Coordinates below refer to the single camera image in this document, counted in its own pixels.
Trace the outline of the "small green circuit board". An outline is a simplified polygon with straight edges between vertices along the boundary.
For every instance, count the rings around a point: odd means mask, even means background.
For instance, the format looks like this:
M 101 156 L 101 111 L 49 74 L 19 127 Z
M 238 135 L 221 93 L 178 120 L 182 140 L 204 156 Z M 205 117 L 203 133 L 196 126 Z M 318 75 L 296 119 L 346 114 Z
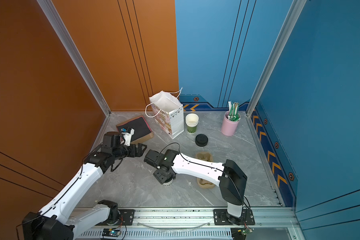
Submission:
M 102 232 L 102 238 L 105 237 L 113 237 L 113 238 L 118 238 L 122 235 L 122 231 L 120 229 L 103 229 Z

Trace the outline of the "pink straw holder cup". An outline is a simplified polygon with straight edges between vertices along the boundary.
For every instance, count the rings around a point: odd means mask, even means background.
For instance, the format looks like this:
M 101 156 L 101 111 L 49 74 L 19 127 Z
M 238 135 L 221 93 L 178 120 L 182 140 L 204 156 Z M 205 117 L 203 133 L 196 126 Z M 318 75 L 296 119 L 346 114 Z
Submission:
M 239 115 L 239 118 L 236 121 L 232 121 L 232 120 L 229 120 L 228 116 L 229 116 L 229 111 L 225 112 L 222 127 L 221 127 L 221 132 L 222 132 L 222 134 L 224 134 L 226 136 L 233 136 L 236 132 L 236 129 L 239 125 L 241 118 Z

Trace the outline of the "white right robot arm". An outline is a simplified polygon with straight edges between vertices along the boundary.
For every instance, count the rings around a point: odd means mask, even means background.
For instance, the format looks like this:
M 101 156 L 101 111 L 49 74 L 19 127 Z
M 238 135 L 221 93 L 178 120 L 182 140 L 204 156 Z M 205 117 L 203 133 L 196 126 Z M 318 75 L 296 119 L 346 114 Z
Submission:
M 206 162 L 175 150 L 167 150 L 165 153 L 150 150 L 144 162 L 156 169 L 153 175 L 161 185 L 169 186 L 176 175 L 189 175 L 219 187 L 223 199 L 227 202 L 228 222 L 234 225 L 243 224 L 242 212 L 248 177 L 234 161 Z

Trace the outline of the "cartoon animal paper gift bag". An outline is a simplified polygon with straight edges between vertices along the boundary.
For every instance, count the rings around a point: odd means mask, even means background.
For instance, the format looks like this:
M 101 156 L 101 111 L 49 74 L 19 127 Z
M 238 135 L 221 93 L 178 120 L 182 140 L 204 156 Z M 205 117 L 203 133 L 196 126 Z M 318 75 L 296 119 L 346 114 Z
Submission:
M 172 140 L 184 131 L 184 106 L 179 100 L 182 90 L 160 91 L 149 97 L 150 103 L 145 108 L 145 115 L 155 119 Z

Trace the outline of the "stack of green paper cups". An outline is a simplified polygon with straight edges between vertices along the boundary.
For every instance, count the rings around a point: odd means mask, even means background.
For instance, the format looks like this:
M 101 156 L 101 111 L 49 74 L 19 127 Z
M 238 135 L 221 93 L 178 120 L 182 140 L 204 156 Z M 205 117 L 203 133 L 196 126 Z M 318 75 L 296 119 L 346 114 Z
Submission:
M 193 113 L 187 114 L 185 121 L 186 121 L 188 133 L 194 134 L 197 131 L 199 116 Z

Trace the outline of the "cardboard napkin box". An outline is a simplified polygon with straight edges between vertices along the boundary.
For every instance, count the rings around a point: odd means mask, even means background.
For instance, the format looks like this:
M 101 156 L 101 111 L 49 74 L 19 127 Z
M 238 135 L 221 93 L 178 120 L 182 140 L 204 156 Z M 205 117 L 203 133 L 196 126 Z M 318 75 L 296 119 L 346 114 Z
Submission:
M 143 143 L 154 137 L 154 132 L 142 115 L 117 124 L 116 127 L 120 133 L 123 132 L 123 129 L 127 130 L 130 134 L 132 132 L 128 129 L 134 130 L 134 134 L 131 136 L 131 144 Z

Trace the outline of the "bundle of wrapped straws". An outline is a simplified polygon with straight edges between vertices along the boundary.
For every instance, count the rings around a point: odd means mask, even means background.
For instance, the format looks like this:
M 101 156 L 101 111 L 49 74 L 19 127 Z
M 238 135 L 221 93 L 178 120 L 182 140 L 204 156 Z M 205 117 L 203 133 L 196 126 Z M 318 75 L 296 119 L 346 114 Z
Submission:
M 229 114 L 228 114 L 228 120 L 232 121 L 232 122 L 237 122 L 240 120 L 240 115 L 239 115 L 239 103 L 237 102 L 232 102 L 229 101 L 228 102 L 229 105 Z

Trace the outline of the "stack of black cup lids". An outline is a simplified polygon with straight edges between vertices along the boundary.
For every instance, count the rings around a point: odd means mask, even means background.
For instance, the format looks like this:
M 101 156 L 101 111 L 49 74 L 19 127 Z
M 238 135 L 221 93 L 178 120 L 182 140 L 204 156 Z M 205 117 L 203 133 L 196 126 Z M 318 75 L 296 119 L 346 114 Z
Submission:
M 195 138 L 195 143 L 199 147 L 205 147 L 209 142 L 209 139 L 204 134 L 198 134 Z

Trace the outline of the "white paper cup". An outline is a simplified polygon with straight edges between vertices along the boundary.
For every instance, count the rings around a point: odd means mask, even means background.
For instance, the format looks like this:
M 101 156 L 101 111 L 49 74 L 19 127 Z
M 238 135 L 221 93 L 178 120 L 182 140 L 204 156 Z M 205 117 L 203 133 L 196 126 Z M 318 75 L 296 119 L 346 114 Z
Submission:
M 168 181 L 168 182 L 163 183 L 163 185 L 164 185 L 165 187 L 167 187 L 167 186 L 170 186 L 172 183 L 173 183 L 173 179 L 171 179 L 171 180 Z

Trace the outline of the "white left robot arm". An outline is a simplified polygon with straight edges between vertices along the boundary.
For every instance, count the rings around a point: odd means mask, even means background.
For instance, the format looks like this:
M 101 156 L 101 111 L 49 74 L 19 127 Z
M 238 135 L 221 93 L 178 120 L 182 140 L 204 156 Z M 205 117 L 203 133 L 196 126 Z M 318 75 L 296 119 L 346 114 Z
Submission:
M 38 213 L 28 213 L 20 227 L 26 240 L 74 240 L 99 223 L 112 227 L 121 226 L 123 217 L 118 204 L 102 200 L 90 210 L 71 218 L 76 205 L 108 170 L 114 171 L 115 161 L 141 157 L 147 146 L 141 143 L 127 144 L 125 136 L 118 132 L 108 132 L 102 143 L 86 157 L 78 173 L 70 182 Z

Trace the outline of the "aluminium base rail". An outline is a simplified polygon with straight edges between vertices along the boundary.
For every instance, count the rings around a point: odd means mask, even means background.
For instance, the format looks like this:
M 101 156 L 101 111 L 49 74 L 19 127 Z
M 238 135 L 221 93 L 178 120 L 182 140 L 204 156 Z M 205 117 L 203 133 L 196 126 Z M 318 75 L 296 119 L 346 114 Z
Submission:
M 303 240 L 290 208 L 243 207 L 242 225 L 228 222 L 224 207 L 121 208 L 124 223 L 98 224 L 80 240 Z M 103 229 L 120 229 L 118 238 L 102 238 Z

